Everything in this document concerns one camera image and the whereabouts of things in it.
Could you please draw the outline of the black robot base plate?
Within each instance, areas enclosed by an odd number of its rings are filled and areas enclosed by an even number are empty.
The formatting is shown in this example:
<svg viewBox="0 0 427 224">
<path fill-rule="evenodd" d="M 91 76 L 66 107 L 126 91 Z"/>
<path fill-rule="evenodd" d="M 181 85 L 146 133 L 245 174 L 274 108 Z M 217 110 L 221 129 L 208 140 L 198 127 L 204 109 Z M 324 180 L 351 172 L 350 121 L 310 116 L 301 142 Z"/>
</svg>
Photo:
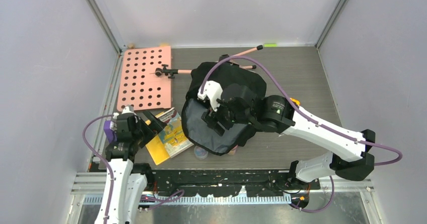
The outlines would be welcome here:
<svg viewBox="0 0 427 224">
<path fill-rule="evenodd" d="M 133 174 L 147 174 L 145 191 L 159 197 L 235 197 L 245 191 L 249 197 L 302 194 L 319 190 L 318 180 L 309 184 L 291 184 L 287 170 L 133 170 Z"/>
</svg>

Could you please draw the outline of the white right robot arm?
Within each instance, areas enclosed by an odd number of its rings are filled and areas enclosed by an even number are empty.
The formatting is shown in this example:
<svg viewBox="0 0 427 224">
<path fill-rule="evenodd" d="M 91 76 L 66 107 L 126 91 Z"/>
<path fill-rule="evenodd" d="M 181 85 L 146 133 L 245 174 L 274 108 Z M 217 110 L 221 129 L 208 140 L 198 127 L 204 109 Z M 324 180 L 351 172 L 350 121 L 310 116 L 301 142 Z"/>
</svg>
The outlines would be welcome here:
<svg viewBox="0 0 427 224">
<path fill-rule="evenodd" d="M 245 124 L 260 132 L 299 137 L 328 150 L 319 157 L 291 163 L 287 180 L 294 189 L 331 175 L 362 181 L 374 170 L 375 158 L 363 144 L 363 133 L 324 121 L 283 96 L 261 97 L 246 86 L 231 84 L 223 89 L 208 81 L 197 98 L 209 102 L 202 119 L 218 135 Z"/>
</svg>

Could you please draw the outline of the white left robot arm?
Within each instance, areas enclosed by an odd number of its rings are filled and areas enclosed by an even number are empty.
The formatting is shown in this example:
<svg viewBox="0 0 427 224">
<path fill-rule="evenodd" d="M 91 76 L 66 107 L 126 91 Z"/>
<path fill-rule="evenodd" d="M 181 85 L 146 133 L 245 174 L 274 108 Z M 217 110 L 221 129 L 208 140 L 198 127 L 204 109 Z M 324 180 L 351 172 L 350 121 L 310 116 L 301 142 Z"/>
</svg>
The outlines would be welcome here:
<svg viewBox="0 0 427 224">
<path fill-rule="evenodd" d="M 106 184 L 95 223 L 134 223 L 142 192 L 154 186 L 150 165 L 135 163 L 135 156 L 166 123 L 148 110 L 142 113 L 147 120 L 126 106 L 115 116 L 115 138 L 105 148 Z"/>
</svg>

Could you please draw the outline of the black backpack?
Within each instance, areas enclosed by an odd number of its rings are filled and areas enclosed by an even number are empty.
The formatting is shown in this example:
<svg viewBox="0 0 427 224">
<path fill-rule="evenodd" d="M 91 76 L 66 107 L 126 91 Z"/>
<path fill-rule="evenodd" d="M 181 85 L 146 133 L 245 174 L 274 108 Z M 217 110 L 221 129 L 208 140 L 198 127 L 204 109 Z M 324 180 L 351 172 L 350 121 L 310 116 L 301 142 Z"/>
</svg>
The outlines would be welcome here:
<svg viewBox="0 0 427 224">
<path fill-rule="evenodd" d="M 203 62 L 192 70 L 192 81 L 181 118 L 183 132 L 193 144 L 209 153 L 222 156 L 236 146 L 244 146 L 255 135 L 256 129 L 249 124 L 232 123 L 231 119 L 226 117 L 228 112 L 223 107 L 219 107 L 218 111 L 212 114 L 216 117 L 216 126 L 230 127 L 222 135 L 209 128 L 208 123 L 203 120 L 202 116 L 210 109 L 210 103 L 199 100 L 197 93 L 205 76 L 215 65 L 216 62 Z M 229 85 L 238 84 L 247 87 L 261 98 L 266 94 L 266 82 L 259 74 L 228 63 L 220 65 L 208 79 L 219 83 L 223 90 Z"/>
</svg>

